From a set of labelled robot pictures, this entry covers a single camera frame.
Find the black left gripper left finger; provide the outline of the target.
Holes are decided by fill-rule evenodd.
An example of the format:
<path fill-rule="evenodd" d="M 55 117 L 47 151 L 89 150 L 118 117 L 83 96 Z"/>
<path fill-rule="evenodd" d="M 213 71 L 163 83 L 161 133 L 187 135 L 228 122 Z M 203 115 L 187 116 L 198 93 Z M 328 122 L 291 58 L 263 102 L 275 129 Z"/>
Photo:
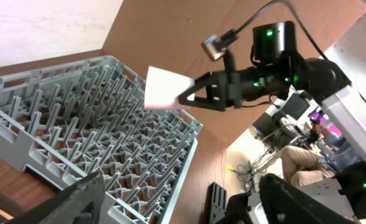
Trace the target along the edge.
<path fill-rule="evenodd" d="M 92 172 L 6 224 L 98 224 L 104 196 L 103 175 Z"/>

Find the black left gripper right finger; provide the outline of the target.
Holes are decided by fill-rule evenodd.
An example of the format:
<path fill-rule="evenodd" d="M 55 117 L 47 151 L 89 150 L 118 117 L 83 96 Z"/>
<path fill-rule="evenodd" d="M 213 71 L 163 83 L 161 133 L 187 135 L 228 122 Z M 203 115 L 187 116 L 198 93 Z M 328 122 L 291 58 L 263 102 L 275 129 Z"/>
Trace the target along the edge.
<path fill-rule="evenodd" d="M 274 174 L 260 179 L 260 200 L 269 224 L 347 224 L 347 219 Z"/>

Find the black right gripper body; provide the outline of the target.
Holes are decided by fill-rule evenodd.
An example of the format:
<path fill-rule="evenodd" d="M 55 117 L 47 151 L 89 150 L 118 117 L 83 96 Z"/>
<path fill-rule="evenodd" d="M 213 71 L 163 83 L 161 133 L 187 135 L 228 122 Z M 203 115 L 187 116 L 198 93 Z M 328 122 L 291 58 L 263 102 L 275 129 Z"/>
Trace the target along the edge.
<path fill-rule="evenodd" d="M 226 87 L 228 106 L 234 108 L 254 108 L 260 105 L 276 105 L 271 96 L 287 99 L 290 87 L 290 69 L 278 67 L 249 67 L 244 70 L 234 70 Z M 256 101 L 268 95 L 268 101 L 256 105 L 243 105 L 243 102 Z"/>

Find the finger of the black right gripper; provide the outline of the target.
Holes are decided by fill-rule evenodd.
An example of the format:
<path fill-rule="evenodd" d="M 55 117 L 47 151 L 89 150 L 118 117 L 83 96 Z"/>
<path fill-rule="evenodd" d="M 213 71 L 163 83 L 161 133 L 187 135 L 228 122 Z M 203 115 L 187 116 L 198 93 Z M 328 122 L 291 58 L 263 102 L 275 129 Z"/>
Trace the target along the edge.
<path fill-rule="evenodd" d="M 207 98 L 200 98 L 195 96 L 194 100 L 189 100 L 187 96 L 181 94 L 178 97 L 178 101 L 181 105 L 195 107 L 195 108 L 203 108 L 207 110 L 213 111 L 225 111 L 226 107 L 223 101 L 220 100 L 209 100 Z"/>
<path fill-rule="evenodd" d="M 206 90 L 208 96 L 222 96 L 226 92 L 227 75 L 224 71 L 208 72 L 194 81 L 194 85 L 182 93 L 191 96 L 201 89 Z"/>

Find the pink plastic cup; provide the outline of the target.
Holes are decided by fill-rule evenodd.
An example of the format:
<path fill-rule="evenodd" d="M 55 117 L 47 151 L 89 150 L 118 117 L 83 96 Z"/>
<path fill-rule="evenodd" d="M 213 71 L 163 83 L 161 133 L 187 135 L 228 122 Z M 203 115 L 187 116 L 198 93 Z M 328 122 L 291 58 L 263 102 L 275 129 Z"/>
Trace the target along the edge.
<path fill-rule="evenodd" d="M 194 79 L 168 70 L 149 66 L 145 84 L 146 110 L 187 110 L 178 96 L 194 85 Z"/>

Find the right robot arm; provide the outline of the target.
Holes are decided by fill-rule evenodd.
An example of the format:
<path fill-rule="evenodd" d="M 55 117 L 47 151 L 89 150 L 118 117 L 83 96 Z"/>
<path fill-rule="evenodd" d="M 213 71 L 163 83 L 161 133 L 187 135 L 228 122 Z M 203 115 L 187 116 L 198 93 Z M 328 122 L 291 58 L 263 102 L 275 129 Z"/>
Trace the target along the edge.
<path fill-rule="evenodd" d="M 203 49 L 211 59 L 223 59 L 224 69 L 196 79 L 179 95 L 179 103 L 225 111 L 267 95 L 285 100 L 290 88 L 304 90 L 366 162 L 366 101 L 340 67 L 328 59 L 303 58 L 291 21 L 254 27 L 253 38 L 252 66 L 244 70 L 235 68 L 228 49 L 237 39 L 235 31 L 206 39 Z"/>

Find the grey dishwasher rack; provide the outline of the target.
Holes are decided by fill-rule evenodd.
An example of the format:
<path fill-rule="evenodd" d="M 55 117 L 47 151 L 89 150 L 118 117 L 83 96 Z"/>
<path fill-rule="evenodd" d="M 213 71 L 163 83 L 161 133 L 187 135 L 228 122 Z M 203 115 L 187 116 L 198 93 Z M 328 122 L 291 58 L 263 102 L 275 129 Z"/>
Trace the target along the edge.
<path fill-rule="evenodd" d="M 168 223 L 203 126 L 144 86 L 112 56 L 1 76 L 0 159 L 59 189 L 99 171 L 101 223 Z"/>

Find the seated person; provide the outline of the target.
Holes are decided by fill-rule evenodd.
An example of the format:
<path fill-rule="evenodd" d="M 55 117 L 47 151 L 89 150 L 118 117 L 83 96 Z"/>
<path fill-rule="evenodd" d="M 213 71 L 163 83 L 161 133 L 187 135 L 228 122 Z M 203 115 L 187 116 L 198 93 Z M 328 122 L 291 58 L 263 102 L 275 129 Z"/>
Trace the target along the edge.
<path fill-rule="evenodd" d="M 311 120 L 311 132 L 321 134 L 324 142 L 337 148 L 332 156 L 322 156 L 307 149 L 287 146 L 281 155 L 283 178 L 294 187 L 313 184 L 363 161 L 344 136 L 330 131 L 318 119 Z"/>

